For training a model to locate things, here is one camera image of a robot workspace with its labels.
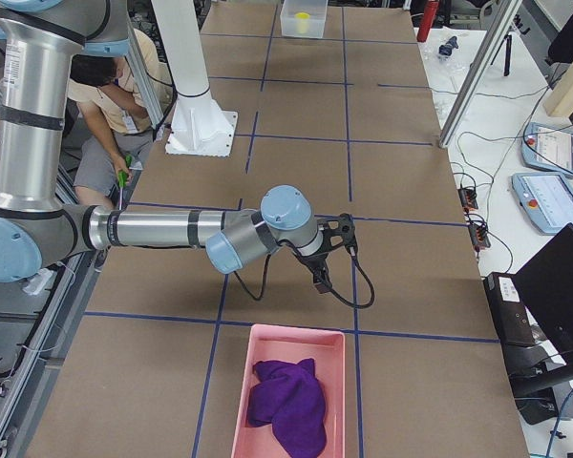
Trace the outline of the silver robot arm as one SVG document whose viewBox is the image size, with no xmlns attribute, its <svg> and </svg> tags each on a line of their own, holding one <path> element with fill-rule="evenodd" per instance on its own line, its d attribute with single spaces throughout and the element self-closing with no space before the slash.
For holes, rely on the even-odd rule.
<svg viewBox="0 0 573 458">
<path fill-rule="evenodd" d="M 64 205 L 55 197 L 66 92 L 77 54 L 135 56 L 137 39 L 119 1 L 1 1 L 6 34 L 0 105 L 0 282 L 109 246 L 202 248 L 223 274 L 282 247 L 322 293 L 332 238 L 351 256 L 352 217 L 318 219 L 295 187 L 270 189 L 257 210 L 136 213 Z"/>
</svg>

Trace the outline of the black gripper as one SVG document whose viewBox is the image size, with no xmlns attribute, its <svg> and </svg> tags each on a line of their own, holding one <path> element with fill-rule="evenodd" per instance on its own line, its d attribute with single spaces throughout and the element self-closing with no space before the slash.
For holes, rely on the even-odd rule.
<svg viewBox="0 0 573 458">
<path fill-rule="evenodd" d="M 338 248 L 344 248 L 351 259 L 358 263 L 358 244 L 355 236 L 354 220 L 351 214 L 343 213 L 333 219 L 318 220 L 320 245 L 305 254 L 298 249 L 298 261 L 302 263 L 313 277 L 313 284 L 319 293 L 329 292 L 329 267 L 327 258 Z"/>
</svg>

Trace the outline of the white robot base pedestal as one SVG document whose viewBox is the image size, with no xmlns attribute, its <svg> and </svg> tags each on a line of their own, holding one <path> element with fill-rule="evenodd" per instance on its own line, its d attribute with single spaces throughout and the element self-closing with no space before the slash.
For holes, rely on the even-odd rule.
<svg viewBox="0 0 573 458">
<path fill-rule="evenodd" d="M 194 4 L 159 0 L 152 6 L 177 95 L 166 152 L 229 156 L 238 114 L 213 98 Z"/>
</svg>

